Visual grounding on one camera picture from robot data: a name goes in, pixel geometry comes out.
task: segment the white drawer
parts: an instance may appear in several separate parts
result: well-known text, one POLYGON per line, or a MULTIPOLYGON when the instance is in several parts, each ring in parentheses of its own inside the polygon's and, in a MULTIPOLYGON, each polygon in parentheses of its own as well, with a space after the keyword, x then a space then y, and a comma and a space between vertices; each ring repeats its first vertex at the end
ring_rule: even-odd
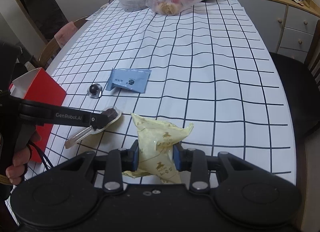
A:
POLYGON ((313 35, 301 31, 284 28, 280 47, 309 51, 313 35))
POLYGON ((319 17, 301 9, 289 6, 285 27, 314 34, 319 17))
POLYGON ((295 50, 295 49, 281 48, 281 47, 278 50, 278 54, 296 59, 300 62, 304 62, 307 56, 307 52, 295 50))

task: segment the screw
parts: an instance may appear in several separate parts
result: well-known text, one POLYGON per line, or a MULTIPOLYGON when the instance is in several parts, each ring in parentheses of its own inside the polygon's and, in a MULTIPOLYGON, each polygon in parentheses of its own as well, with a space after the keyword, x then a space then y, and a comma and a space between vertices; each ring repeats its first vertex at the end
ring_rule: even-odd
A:
POLYGON ((109 181, 104 184, 104 187, 107 190, 116 190, 120 188, 120 184, 117 183, 116 181, 109 181))
POLYGON ((208 187, 208 184, 204 181, 195 181, 193 184, 192 184, 193 188, 195 189, 206 189, 208 187))
POLYGON ((153 194, 160 194, 161 191, 160 191, 160 190, 157 190, 157 189, 154 189, 154 190, 152 191, 152 193, 153 193, 153 194))
POLYGON ((142 194, 145 195, 145 196, 151 196, 152 195, 152 193, 150 191, 144 191, 142 194))

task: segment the pink cushion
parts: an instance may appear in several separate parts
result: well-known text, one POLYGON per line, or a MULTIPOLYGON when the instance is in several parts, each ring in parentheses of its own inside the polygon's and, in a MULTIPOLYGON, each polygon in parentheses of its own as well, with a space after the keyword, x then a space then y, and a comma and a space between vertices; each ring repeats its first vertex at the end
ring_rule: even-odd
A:
POLYGON ((63 48, 65 44, 71 39, 71 37, 78 31, 78 28, 73 22, 67 23, 63 26, 55 35, 55 39, 60 48, 63 48))

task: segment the wooden cabinet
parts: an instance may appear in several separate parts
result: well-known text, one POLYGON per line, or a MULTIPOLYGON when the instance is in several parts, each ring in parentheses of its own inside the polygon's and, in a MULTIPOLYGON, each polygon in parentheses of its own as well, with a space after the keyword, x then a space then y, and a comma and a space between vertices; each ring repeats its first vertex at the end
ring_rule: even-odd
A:
POLYGON ((320 18, 301 9, 289 6, 285 27, 314 34, 320 18))
POLYGON ((287 48, 282 48, 280 47, 278 50, 278 54, 287 56, 289 58, 296 59, 300 62, 304 62, 307 56, 307 52, 305 51, 300 51, 296 49, 287 49, 287 48))
POLYGON ((280 47, 308 52, 312 38, 311 34, 285 27, 280 47))
POLYGON ((286 5, 269 0, 238 0, 257 28, 268 51, 276 52, 286 5))
POLYGON ((291 0, 238 0, 268 51, 305 61, 320 15, 291 0))

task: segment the blue snack packet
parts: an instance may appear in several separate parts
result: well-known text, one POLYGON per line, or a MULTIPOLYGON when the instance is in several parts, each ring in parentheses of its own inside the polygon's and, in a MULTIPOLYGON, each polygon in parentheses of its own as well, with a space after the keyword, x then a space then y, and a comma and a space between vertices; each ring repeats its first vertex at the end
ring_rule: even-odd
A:
POLYGON ((112 69, 106 91, 111 91, 115 87, 119 87, 144 93, 150 73, 150 69, 112 69))

